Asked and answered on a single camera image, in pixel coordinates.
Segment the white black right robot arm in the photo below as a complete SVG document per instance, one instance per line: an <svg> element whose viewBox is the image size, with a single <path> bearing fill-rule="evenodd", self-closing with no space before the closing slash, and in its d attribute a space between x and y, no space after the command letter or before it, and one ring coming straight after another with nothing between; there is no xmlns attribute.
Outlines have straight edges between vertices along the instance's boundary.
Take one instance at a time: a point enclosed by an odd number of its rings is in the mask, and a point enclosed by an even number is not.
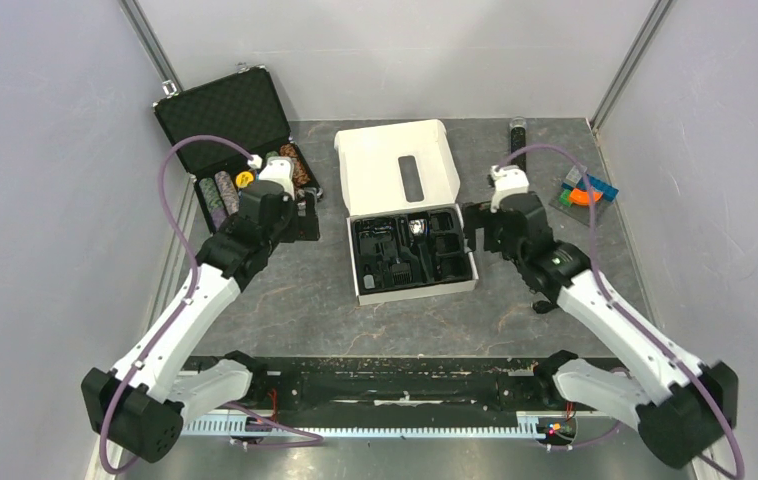
<svg viewBox="0 0 758 480"><path fill-rule="evenodd" d="M532 392L540 405L571 402L597 410L635 430L672 468L706 461L705 451L726 439L735 465L730 476L743 477L734 437L739 381L728 365L709 365L662 335L579 247L555 239L536 194L468 203L462 215L470 248L511 262L532 292L588 328L625 369L612 373L559 351L534 369Z"/></svg>

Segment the black clipper comb guard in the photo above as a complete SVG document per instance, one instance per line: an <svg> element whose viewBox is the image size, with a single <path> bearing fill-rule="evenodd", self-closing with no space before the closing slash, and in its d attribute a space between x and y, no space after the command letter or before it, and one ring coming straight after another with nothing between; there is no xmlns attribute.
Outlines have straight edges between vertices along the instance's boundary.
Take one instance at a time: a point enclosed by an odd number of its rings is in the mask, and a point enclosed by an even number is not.
<svg viewBox="0 0 758 480"><path fill-rule="evenodd" d="M464 281L470 277L469 261L465 256L442 258L439 273L443 281Z"/></svg>

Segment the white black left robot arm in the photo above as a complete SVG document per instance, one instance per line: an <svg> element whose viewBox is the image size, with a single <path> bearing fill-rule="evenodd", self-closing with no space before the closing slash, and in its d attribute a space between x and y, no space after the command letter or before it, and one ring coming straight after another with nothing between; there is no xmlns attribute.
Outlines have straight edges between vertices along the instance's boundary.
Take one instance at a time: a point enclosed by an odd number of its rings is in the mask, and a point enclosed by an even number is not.
<svg viewBox="0 0 758 480"><path fill-rule="evenodd" d="M186 424L232 401L252 408L267 399L268 379L237 360L220 360L188 377L180 373L216 318L286 240L295 215L294 195L283 182L252 183L239 211L192 258L167 311L109 370L93 368L85 375L82 394L105 471L125 470L111 464L109 444L155 463Z"/></svg>

